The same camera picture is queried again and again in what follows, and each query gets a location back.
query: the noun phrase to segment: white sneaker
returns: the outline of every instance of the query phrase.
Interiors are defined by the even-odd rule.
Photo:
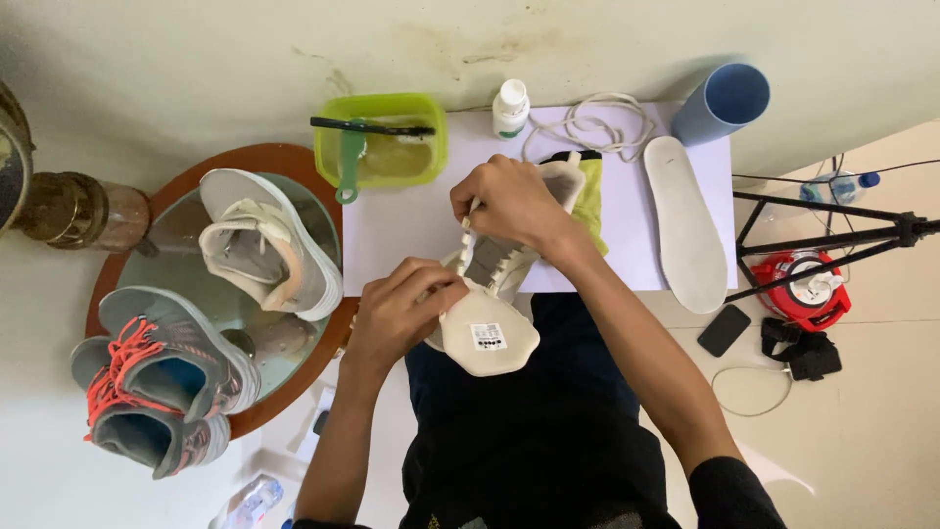
[[[579,158],[578,152],[572,152],[567,162],[538,166],[552,196],[568,213],[585,184],[585,174],[577,167]],[[469,246],[469,234],[464,244]],[[466,258],[466,250],[461,249],[441,261],[463,275],[470,294],[440,317],[425,343],[446,352],[477,377],[521,369],[540,338],[512,301],[540,256],[519,243],[483,236],[474,245],[469,263]]]
[[[199,236],[209,272],[245,291],[264,311],[328,316],[342,277],[301,223],[287,196],[239,169],[213,169],[199,183],[212,224]]]

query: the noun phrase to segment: green plastic container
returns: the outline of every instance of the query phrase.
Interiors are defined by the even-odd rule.
[[[359,187],[427,184],[432,182],[447,164],[447,119],[444,110],[427,94],[340,97],[328,101],[319,116],[345,121],[361,118],[369,123],[389,127],[417,124],[434,127],[434,136],[427,136],[423,141],[406,136],[367,135],[365,155],[359,159],[356,175],[356,184]],[[322,127],[313,127],[313,130],[317,172],[330,185],[338,187],[339,138],[342,131]],[[373,141],[372,149],[369,148],[370,141]],[[388,152],[388,147],[393,151],[390,153],[391,157],[380,157]],[[399,164],[402,160],[408,163]]]

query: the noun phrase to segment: red extension cord reel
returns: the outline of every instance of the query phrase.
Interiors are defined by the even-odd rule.
[[[767,284],[831,261],[832,258],[823,251],[782,252],[769,256],[761,264],[751,266],[751,272],[759,284]],[[761,293],[760,301],[768,309],[792,320],[803,330],[823,330],[836,323],[852,308],[838,268],[826,272],[824,276],[829,279],[829,285],[837,284],[838,287],[831,288],[827,285],[826,288],[819,288],[818,281],[815,284],[810,284],[809,280],[794,281]]]

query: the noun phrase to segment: orange shoelace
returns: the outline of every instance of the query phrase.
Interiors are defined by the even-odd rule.
[[[137,329],[133,330],[129,336],[125,337],[128,330],[137,323]],[[92,427],[98,417],[111,405],[130,404],[133,406],[146,406],[147,408],[158,409],[169,413],[180,414],[176,409],[168,408],[155,402],[142,399],[131,393],[125,392],[122,387],[124,384],[124,374],[131,367],[146,357],[153,356],[164,350],[164,344],[152,342],[147,333],[157,329],[157,326],[149,323],[144,316],[137,316],[127,322],[124,329],[121,330],[117,339],[108,344],[108,352],[111,353],[111,364],[102,367],[95,374],[91,385],[88,386],[88,427]],[[91,434],[85,436],[85,441],[91,441]]]

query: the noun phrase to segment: tiled floor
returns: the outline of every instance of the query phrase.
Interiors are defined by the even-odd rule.
[[[932,159],[940,157],[937,145],[940,123],[928,122],[848,152],[843,168],[862,172]],[[815,171],[805,168],[794,175],[809,178]],[[881,185],[859,205],[940,217],[940,164],[882,176]],[[743,218],[747,206],[738,205]],[[854,222],[856,229],[878,225]],[[843,230],[844,222],[839,220],[836,228]],[[758,226],[749,242],[821,232],[816,220],[802,216],[783,226]],[[843,371],[819,382],[794,383],[786,401],[766,415],[727,414],[731,432],[790,527],[940,527],[940,399],[933,384],[940,373],[938,260],[940,235],[915,248],[895,249],[852,265],[847,287],[853,308],[828,330]],[[766,311],[754,298],[737,303],[751,315],[753,325],[724,357],[715,359],[696,342],[711,316],[690,314],[669,292],[639,295],[705,377],[736,365],[779,368],[760,354],[758,324]],[[322,379],[335,382],[335,365]],[[766,408],[785,389],[784,375],[755,370],[726,373],[716,384],[719,399],[743,412]],[[309,421],[317,391],[315,387],[265,426],[263,444],[269,458],[282,460],[278,455],[287,453],[288,443]],[[641,421],[655,431],[647,417]],[[401,462],[415,431],[407,377],[398,365],[383,387],[375,414],[360,523],[375,529],[398,525],[407,508],[401,494]],[[302,465],[286,466],[292,469],[290,478],[299,479]],[[668,448],[666,470],[670,512],[683,527],[695,527],[682,470]],[[289,497],[297,485],[289,483]],[[283,520],[269,518],[271,523]]]

